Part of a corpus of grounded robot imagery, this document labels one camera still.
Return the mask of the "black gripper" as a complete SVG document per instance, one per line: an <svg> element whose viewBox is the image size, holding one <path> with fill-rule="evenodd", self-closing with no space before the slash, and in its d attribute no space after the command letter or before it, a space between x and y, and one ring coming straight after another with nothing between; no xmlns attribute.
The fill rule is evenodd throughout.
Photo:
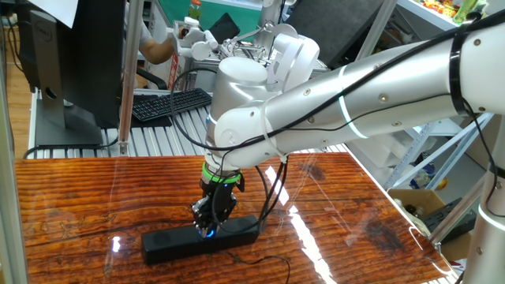
<svg viewBox="0 0 505 284"><path fill-rule="evenodd" d="M238 203L232 194L233 189L237 187L241 192L244 192L245 189L244 185L239 181L232 183L210 181L209 183L205 183L201 180L200 187L204 191L204 197L191 204L191 210L193 212L194 226L201 237L206 237L208 231L217 234L219 231L226 229L226 220ZM212 220L209 225L208 214L213 204L214 213L218 220Z"/></svg>

